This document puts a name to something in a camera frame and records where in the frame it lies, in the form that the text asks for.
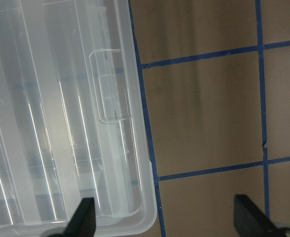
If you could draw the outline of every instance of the transparent plastic lid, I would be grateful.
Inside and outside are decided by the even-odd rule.
[[[156,215],[125,0],[0,0],[0,236],[64,227],[94,197],[96,236]]]

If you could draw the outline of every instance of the plastic container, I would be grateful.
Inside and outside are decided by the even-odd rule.
[[[0,237],[66,226],[94,197],[95,236],[156,217],[126,0],[0,0]]]

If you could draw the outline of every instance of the black object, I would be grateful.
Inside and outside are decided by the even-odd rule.
[[[290,237],[290,228],[278,229],[247,195],[235,195],[234,226],[240,237]]]
[[[96,231],[96,213],[93,197],[83,198],[61,234],[48,237],[93,237]]]

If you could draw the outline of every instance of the blue tape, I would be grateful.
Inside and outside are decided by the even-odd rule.
[[[264,45],[264,49],[272,49],[272,48],[282,48],[290,46],[290,40],[289,41],[283,41],[278,43],[268,43]]]
[[[257,41],[259,54],[259,80],[260,80],[260,104],[261,104],[261,135],[263,151],[263,181],[264,181],[264,209],[267,217],[270,216],[269,205],[269,168],[268,168],[268,149],[267,143],[267,124],[266,124],[266,104],[265,104],[265,78],[264,78],[264,56],[263,56],[263,33],[261,17],[261,1],[255,0],[255,12],[257,20]]]
[[[284,157],[284,158],[279,158],[279,159],[268,160],[268,164],[278,164],[278,163],[289,162],[289,161],[290,161],[290,157]]]
[[[223,56],[228,56],[228,55],[247,53],[247,52],[255,52],[255,51],[258,51],[258,46],[235,48],[235,49],[229,49],[229,50],[224,50],[224,51],[204,53],[204,54],[198,54],[198,55],[181,57],[181,58],[167,59],[167,60],[152,62],[152,63],[148,63],[148,64],[142,64],[142,69],[168,66],[168,65],[172,65],[172,64],[186,63],[186,62],[198,61],[201,59],[223,57]]]
[[[139,81],[140,81],[142,107],[143,107],[143,115],[144,115],[145,129],[146,129],[147,142],[148,142],[148,150],[149,150],[149,155],[150,155],[150,160],[151,160],[151,165],[152,165],[152,170],[153,170],[153,176],[154,176],[155,195],[156,195],[156,202],[157,202],[157,212],[158,212],[158,218],[159,218],[160,232],[161,232],[161,236],[162,237],[166,237],[164,215],[163,215],[160,192],[159,192],[159,177],[158,177],[158,174],[157,174],[157,166],[156,166],[156,159],[155,159],[155,153],[154,153],[154,145],[153,145],[153,140],[152,140],[152,135],[151,135],[151,129],[150,129],[150,123],[149,123],[149,115],[148,115],[148,110],[147,110],[147,103],[146,103],[146,95],[145,95],[145,87],[144,87],[144,79],[143,79],[143,74],[142,74],[141,60],[140,60],[139,49],[138,49],[137,41],[136,41],[136,37],[135,37],[131,1],[128,0],[128,3],[129,3],[129,9],[130,9],[132,34],[133,34],[136,62],[137,62],[137,68],[138,68],[138,75],[139,75]]]
[[[251,167],[255,167],[259,165],[263,165],[263,162],[257,161],[257,162],[246,163],[246,164],[237,164],[237,165],[225,166],[225,167],[220,167],[220,168],[205,169],[205,170],[193,171],[193,172],[187,172],[187,173],[181,173],[181,174],[160,176],[159,180],[164,181],[164,180],[180,179],[180,178],[205,175],[205,174],[214,174],[214,173],[237,170],[237,169],[246,169],[246,168],[251,168]]]

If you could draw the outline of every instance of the blue tape line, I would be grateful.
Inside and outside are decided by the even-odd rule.
[[[267,143],[267,125],[266,125],[266,104],[265,104],[265,78],[264,78],[264,56],[263,56],[263,33],[261,17],[261,1],[255,0],[255,12],[257,20],[257,41],[259,54],[259,80],[260,80],[260,104],[261,104],[261,135],[263,151],[263,181],[264,181],[264,209],[267,217],[270,216],[269,205],[269,168],[268,168],[268,149]]]
[[[152,62],[148,64],[142,64],[142,68],[148,69],[148,68],[153,68],[153,67],[168,66],[171,64],[192,62],[192,61],[198,61],[201,59],[223,57],[223,56],[247,53],[247,52],[255,52],[257,50],[258,50],[258,46],[235,48],[235,49],[229,49],[229,50],[224,50],[224,51],[204,53],[204,54],[192,55],[192,56],[181,57],[181,58],[167,59],[167,60]]]
[[[273,48],[282,48],[290,46],[290,40],[289,41],[283,41],[283,42],[277,42],[277,43],[268,43],[264,45],[264,49],[273,49]]]
[[[237,164],[237,165],[225,166],[225,167],[220,167],[220,168],[205,169],[205,170],[193,171],[193,172],[187,172],[187,173],[181,173],[181,174],[160,176],[159,180],[164,181],[164,180],[180,179],[180,178],[205,175],[205,174],[214,174],[214,173],[220,173],[220,172],[237,170],[237,169],[246,169],[246,168],[256,167],[259,165],[263,165],[263,162],[257,161],[257,162],[246,163],[246,164]]]
[[[289,162],[289,161],[290,161],[290,157],[284,157],[284,158],[279,158],[279,159],[268,160],[268,164],[278,164],[278,163]]]
[[[166,237],[164,215],[163,215],[160,192],[159,192],[159,177],[158,177],[158,174],[157,174],[157,166],[156,166],[156,159],[155,159],[155,153],[154,153],[154,145],[153,145],[153,140],[152,140],[152,135],[151,135],[151,129],[150,129],[150,123],[149,123],[149,115],[148,115],[148,110],[147,110],[147,103],[146,103],[146,95],[145,95],[145,87],[144,87],[144,79],[143,79],[143,73],[142,73],[142,67],[141,67],[141,60],[140,60],[139,49],[138,49],[137,41],[136,41],[136,37],[135,37],[131,1],[128,0],[128,3],[129,3],[129,10],[130,10],[130,17],[131,17],[132,34],[133,34],[136,62],[137,62],[137,68],[138,68],[138,75],[139,75],[139,81],[140,81],[142,107],[143,107],[143,115],[144,115],[145,129],[146,129],[147,142],[148,142],[148,150],[149,150],[149,155],[150,155],[150,160],[151,160],[151,165],[152,165],[152,170],[153,170],[153,176],[154,176],[155,195],[156,195],[156,202],[157,202],[157,212],[158,212],[158,218],[159,218],[160,232],[161,232],[161,236],[162,237]]]

